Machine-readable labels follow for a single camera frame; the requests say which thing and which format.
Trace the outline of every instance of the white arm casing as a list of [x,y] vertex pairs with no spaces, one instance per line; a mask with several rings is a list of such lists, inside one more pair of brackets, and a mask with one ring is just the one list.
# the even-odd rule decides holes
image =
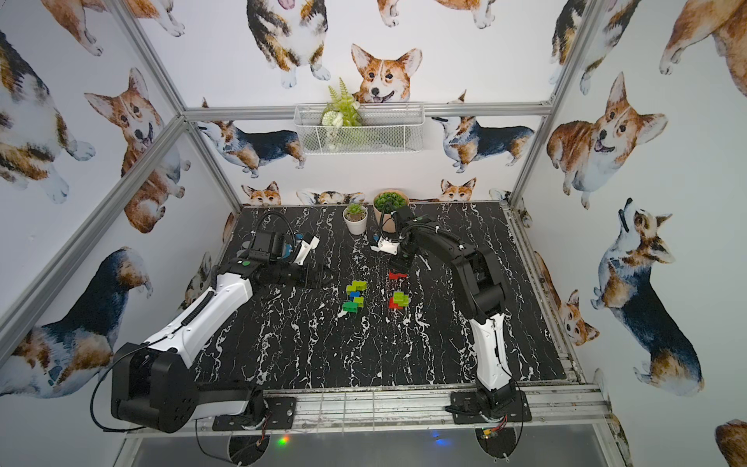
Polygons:
[[506,363],[506,343],[503,341],[503,319],[505,315],[495,315],[485,324],[470,320],[474,349],[477,353],[477,379],[489,391],[509,384],[511,377]]
[[252,297],[252,285],[249,280],[241,279],[238,274],[221,274],[218,276],[217,284],[218,290],[212,300],[187,326],[177,330],[182,325],[182,321],[197,308],[213,288],[206,290],[165,328],[148,337],[148,342],[154,342],[167,336],[166,339],[151,345],[150,348],[167,351],[174,347],[187,368],[191,368],[194,358],[210,337],[239,306],[244,305]]

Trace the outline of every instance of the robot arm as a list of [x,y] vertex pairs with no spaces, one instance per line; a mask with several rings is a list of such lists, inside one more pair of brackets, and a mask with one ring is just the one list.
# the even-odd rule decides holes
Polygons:
[[516,396],[503,340],[503,313],[512,303],[498,258],[489,248],[462,242],[428,216],[405,207],[394,213],[400,243],[389,266],[406,273],[417,254],[430,252],[450,269],[456,309],[469,320],[477,354],[477,401],[487,418],[498,418]]

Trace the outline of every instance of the potted plant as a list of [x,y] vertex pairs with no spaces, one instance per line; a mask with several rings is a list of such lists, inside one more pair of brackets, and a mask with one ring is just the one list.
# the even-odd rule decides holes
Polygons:
[[376,217],[376,224],[381,225],[384,232],[395,232],[394,220],[391,219],[390,213],[408,204],[410,204],[410,198],[399,190],[384,190],[377,194],[373,199],[373,215]]
[[366,220],[368,220],[368,210],[358,203],[353,203],[342,211],[342,218],[345,219],[347,229],[353,235],[360,235],[366,231]]

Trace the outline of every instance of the succulent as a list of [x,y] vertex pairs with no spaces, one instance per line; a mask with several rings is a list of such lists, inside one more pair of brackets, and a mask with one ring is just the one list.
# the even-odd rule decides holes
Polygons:
[[378,209],[379,212],[394,211],[405,205],[407,205],[407,201],[405,201],[401,195],[396,194],[393,191],[382,193],[373,201],[373,206]]

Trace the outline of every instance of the black bracket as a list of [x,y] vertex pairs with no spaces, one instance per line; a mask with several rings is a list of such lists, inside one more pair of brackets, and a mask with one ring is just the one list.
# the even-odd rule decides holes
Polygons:
[[[296,417],[296,398],[264,398],[270,417],[267,420],[268,430],[290,430]],[[240,415],[220,415],[213,420],[213,431],[261,430],[259,426],[250,426],[249,413]]]

